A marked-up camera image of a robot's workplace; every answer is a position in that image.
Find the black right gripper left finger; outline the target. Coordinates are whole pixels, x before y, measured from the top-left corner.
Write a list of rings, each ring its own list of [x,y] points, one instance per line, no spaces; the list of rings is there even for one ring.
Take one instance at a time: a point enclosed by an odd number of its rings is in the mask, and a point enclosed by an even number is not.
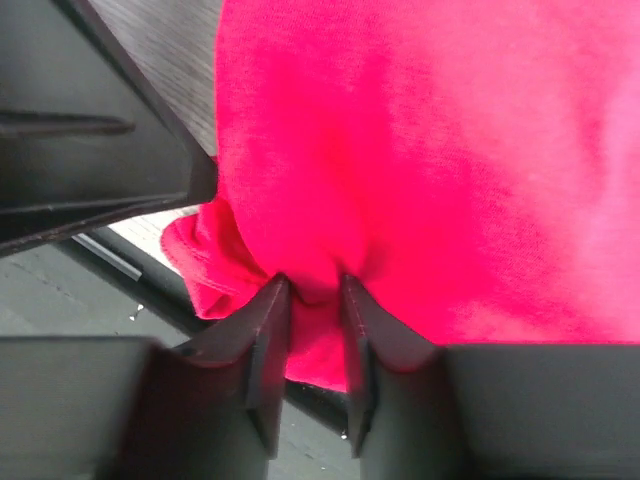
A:
[[[186,343],[155,348],[124,437],[127,479],[263,479],[277,454],[291,288],[273,278]]]

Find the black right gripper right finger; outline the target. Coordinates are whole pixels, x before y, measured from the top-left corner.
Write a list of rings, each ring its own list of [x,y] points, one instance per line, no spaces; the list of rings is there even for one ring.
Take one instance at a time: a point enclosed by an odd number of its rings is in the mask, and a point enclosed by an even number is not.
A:
[[[477,479],[445,351],[382,308],[355,277],[340,286],[348,433],[364,479]]]

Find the magenta pink t shirt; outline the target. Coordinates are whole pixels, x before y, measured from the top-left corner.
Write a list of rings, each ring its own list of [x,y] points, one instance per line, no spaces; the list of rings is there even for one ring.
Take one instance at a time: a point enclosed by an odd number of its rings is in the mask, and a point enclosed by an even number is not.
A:
[[[344,389],[345,274],[436,344],[638,341],[637,2],[227,1],[214,60],[161,245],[203,319],[291,280],[291,380]]]

